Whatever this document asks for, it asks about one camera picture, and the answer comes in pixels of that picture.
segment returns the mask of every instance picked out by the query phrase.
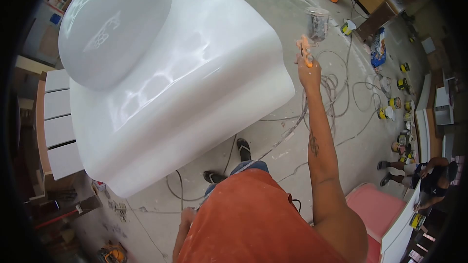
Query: orange shirt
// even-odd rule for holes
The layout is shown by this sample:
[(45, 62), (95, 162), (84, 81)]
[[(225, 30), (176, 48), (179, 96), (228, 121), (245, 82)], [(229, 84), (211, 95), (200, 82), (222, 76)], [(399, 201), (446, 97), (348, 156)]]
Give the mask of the orange shirt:
[(302, 219), (270, 174), (219, 183), (198, 211), (177, 262), (345, 262)]

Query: sandal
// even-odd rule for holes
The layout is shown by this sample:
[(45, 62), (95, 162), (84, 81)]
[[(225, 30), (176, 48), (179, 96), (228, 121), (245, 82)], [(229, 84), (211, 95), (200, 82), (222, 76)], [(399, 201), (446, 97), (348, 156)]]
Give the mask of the sandal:
[(388, 161), (379, 161), (377, 164), (377, 170), (388, 168), (390, 166), (390, 163)]
[(383, 177), (382, 181), (380, 182), (380, 186), (385, 186), (391, 180), (392, 174), (387, 173), (385, 177)]
[(213, 171), (205, 171), (205, 172), (203, 172), (203, 178), (208, 183), (217, 184), (217, 183), (220, 183), (220, 182), (224, 181), (227, 177), (223, 176), (223, 175), (220, 175), (220, 174), (218, 174), (216, 172), (213, 172)]
[(237, 149), (239, 150), (239, 155), (241, 156), (241, 161), (251, 161), (252, 156), (250, 155), (250, 146), (245, 139), (237, 139)]

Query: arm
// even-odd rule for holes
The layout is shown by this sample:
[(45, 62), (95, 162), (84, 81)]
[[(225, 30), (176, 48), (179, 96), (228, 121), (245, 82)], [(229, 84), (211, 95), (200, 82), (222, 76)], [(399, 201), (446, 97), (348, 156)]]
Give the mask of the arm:
[(177, 262), (179, 258), (180, 251), (184, 245), (185, 238), (187, 237), (190, 225), (195, 219), (196, 212), (193, 208), (187, 207), (181, 213), (181, 223), (179, 225), (179, 232), (177, 233), (177, 238), (175, 239), (174, 250), (172, 251), (172, 262)]
[(441, 166), (441, 167), (446, 167), (448, 166), (449, 162), (446, 158), (444, 157), (433, 157), (430, 159), (430, 161), (427, 163), (427, 166), (425, 169), (421, 170), (419, 173), (419, 176), (424, 179), (426, 178), (427, 174), (431, 169), (433, 169), (435, 166)]
[(430, 199), (427, 200), (426, 203), (421, 204), (421, 205), (416, 205), (414, 207), (414, 211), (418, 212), (421, 209), (426, 209), (426, 208), (436, 204), (437, 202), (441, 202), (443, 199), (444, 199), (444, 197), (431, 197)]
[(321, 68), (308, 68), (300, 54), (299, 79), (309, 106), (308, 163), (312, 184), (314, 229), (348, 262), (364, 262), (367, 233), (360, 217), (348, 207), (338, 176), (338, 159), (320, 95)]

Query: rounded dome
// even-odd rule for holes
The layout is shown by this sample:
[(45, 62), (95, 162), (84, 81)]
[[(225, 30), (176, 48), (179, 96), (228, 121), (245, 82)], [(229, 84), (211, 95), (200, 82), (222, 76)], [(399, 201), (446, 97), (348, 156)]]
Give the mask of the rounded dome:
[(118, 83), (161, 30), (171, 0), (73, 0), (58, 35), (70, 77), (93, 90)]

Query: red pole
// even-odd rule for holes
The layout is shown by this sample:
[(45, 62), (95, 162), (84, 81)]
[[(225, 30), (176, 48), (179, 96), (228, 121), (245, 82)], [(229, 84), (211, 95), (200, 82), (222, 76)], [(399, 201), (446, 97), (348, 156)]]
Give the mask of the red pole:
[(70, 215), (72, 215), (72, 214), (74, 214), (74, 213), (76, 213), (76, 212), (78, 212), (77, 209), (73, 210), (72, 212), (65, 213), (64, 215), (60, 215), (60, 216), (58, 216), (58, 217), (56, 217), (56, 218), (54, 218), (54, 219), (48, 220), (48, 221), (46, 221), (46, 222), (43, 222), (43, 223), (41, 223), (41, 224), (35, 226), (34, 229), (38, 229), (38, 228), (41, 228), (41, 227), (43, 227), (43, 226), (50, 225), (51, 223), (56, 222), (57, 220), (61, 220), (61, 219), (65, 218), (65, 217), (67, 217), (67, 216), (70, 216)]

